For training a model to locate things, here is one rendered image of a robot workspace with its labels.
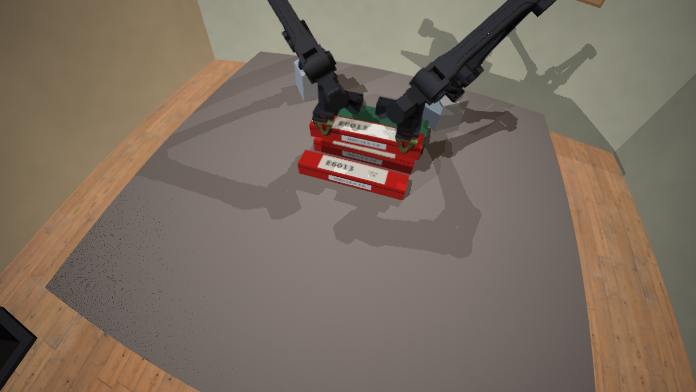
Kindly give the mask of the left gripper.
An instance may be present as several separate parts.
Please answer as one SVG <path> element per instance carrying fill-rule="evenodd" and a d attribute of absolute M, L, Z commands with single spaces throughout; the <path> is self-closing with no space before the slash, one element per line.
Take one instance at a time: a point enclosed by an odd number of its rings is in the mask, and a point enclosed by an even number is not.
<path fill-rule="evenodd" d="M 399 149 L 402 153 L 406 153 L 410 148 L 417 145 L 418 139 L 416 139 L 416 138 L 419 137 L 421 123 L 422 123 L 422 114 L 423 114 L 423 111 L 420 113 L 417 113 L 417 114 L 414 113 L 412 115 L 409 128 L 397 126 L 395 140 L 396 140 L 396 142 L 399 146 Z M 406 134 L 403 134 L 403 133 L 406 133 Z M 410 135 L 407 135 L 407 134 L 410 134 Z M 411 135 L 414 138 L 412 138 Z M 405 149 L 403 149 L 401 141 L 410 142 L 410 144 Z"/>

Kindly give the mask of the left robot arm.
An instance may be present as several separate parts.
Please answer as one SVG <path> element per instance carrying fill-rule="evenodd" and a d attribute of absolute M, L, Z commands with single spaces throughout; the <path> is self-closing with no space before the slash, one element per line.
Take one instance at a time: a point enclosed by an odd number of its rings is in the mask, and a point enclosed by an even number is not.
<path fill-rule="evenodd" d="M 435 104 L 446 93 L 455 102 L 465 93 L 462 88 L 484 71 L 481 65 L 487 55 L 531 11 L 540 16 L 555 1 L 507 0 L 453 49 L 419 70 L 399 100 L 379 97 L 375 114 L 380 120 L 389 118 L 397 126 L 409 128 L 411 115 L 422 112 L 425 103 Z"/>

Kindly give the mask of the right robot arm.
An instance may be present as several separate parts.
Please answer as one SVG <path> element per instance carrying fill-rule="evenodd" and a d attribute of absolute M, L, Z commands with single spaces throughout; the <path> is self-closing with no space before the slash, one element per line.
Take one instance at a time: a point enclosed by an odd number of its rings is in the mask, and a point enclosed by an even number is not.
<path fill-rule="evenodd" d="M 325 52 L 321 45 L 318 45 L 305 21 L 300 21 L 288 0 L 268 2 L 286 30 L 281 32 L 283 37 L 300 59 L 299 69 L 303 69 L 312 84 L 318 84 L 318 92 L 324 96 L 325 111 L 336 113 L 335 110 L 345 108 L 353 115 L 361 111 L 364 94 L 342 88 L 338 83 L 337 74 L 334 73 L 336 62 L 332 54 L 329 50 Z"/>

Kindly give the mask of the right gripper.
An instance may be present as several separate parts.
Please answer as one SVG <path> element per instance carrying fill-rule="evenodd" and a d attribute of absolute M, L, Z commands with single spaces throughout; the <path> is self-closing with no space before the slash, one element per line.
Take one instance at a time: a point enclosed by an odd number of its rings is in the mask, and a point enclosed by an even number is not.
<path fill-rule="evenodd" d="M 324 96 L 322 94 L 320 94 L 319 92 L 318 92 L 318 101 L 320 102 L 320 104 L 317 104 L 315 109 L 313 110 L 312 122 L 319 128 L 319 130 L 321 131 L 321 133 L 323 135 L 327 135 L 329 133 L 331 127 L 334 124 L 334 121 L 332 120 L 333 116 L 334 115 L 337 116 L 340 110 L 337 110 L 336 113 L 325 111 Z M 322 116 L 324 116 L 324 117 L 322 117 Z M 328 126 L 326 131 L 323 130 L 321 123 L 326 124 L 326 126 Z"/>

